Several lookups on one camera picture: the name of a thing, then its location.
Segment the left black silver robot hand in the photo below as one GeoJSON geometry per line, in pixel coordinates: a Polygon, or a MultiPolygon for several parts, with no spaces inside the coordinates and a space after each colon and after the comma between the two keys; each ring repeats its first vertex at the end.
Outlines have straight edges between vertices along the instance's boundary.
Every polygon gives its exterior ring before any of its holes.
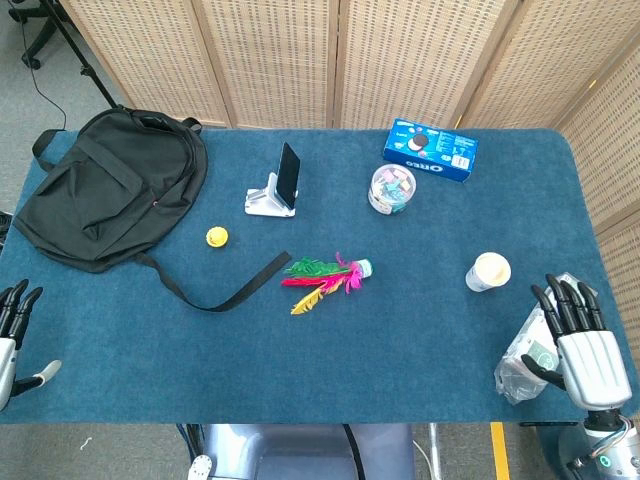
{"type": "Polygon", "coordinates": [[[23,279],[1,291],[1,410],[14,397],[48,383],[61,369],[62,361],[53,360],[42,371],[16,379],[19,353],[36,301],[43,293],[36,287],[23,297],[29,280],[23,279]]]}

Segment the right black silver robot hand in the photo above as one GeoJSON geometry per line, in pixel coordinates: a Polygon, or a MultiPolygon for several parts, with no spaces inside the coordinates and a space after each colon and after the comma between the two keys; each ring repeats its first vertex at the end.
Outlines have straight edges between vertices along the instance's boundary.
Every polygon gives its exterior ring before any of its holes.
{"type": "Polygon", "coordinates": [[[545,276],[555,300],[532,285],[556,346],[558,372],[542,367],[530,355],[521,360],[536,377],[567,392],[586,411],[621,408],[632,397],[617,339],[604,322],[597,297],[584,282],[572,286],[552,274],[545,276]]]}

